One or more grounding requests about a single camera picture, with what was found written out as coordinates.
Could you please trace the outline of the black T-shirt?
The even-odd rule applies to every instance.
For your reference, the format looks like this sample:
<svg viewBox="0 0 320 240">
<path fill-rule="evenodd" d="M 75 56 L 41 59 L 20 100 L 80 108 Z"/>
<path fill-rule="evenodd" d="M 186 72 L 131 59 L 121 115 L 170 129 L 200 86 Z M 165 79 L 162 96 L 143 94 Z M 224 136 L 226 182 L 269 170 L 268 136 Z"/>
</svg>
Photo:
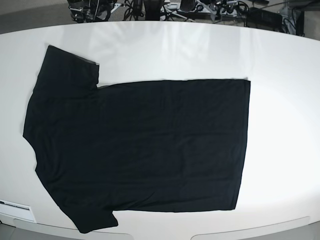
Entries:
<svg viewBox="0 0 320 240">
<path fill-rule="evenodd" d="M 114 211 L 234 210 L 251 83 L 197 79 L 98 87 L 99 70 L 50 45 L 23 128 L 40 182 L 77 229 L 116 227 Z"/>
</svg>

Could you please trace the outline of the white power strip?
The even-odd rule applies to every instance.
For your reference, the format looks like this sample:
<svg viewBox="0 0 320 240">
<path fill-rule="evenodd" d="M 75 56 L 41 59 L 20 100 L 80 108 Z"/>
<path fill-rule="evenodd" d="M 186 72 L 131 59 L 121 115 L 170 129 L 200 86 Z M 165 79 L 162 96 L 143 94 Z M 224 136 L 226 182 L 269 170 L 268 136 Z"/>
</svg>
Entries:
<svg viewBox="0 0 320 240">
<path fill-rule="evenodd" d="M 239 15 L 239 0 L 222 0 L 210 3 L 205 7 L 204 3 L 196 2 L 194 8 L 191 11 L 182 11 L 180 9 L 180 2 L 172 2 L 169 0 L 164 1 L 164 6 L 167 11 L 172 14 L 180 15 L 191 15 L 191 14 L 200 14 L 200 15 L 209 15 L 209 16 L 227 16 L 227 17 L 237 17 Z"/>
</svg>

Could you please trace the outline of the black box under table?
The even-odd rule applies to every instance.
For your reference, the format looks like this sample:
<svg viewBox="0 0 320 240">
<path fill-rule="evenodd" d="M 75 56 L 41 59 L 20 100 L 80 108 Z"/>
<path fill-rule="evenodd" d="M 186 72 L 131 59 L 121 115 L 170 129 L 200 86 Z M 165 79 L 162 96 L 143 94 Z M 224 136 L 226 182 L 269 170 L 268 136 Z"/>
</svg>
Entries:
<svg viewBox="0 0 320 240">
<path fill-rule="evenodd" d="M 255 25 L 261 25 L 269 28 L 280 28 L 283 23 L 283 17 L 281 14 L 256 7 L 251 7 L 248 10 L 246 20 Z"/>
</svg>

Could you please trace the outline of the white label plate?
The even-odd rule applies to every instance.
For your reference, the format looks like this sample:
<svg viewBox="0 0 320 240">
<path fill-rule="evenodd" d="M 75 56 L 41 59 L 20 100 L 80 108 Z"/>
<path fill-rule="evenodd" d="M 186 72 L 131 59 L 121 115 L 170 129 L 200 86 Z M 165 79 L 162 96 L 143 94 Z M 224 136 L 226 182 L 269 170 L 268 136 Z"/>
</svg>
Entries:
<svg viewBox="0 0 320 240">
<path fill-rule="evenodd" d="M 30 206 L 0 200 L 0 214 L 14 219 L 36 223 L 33 211 Z"/>
</svg>

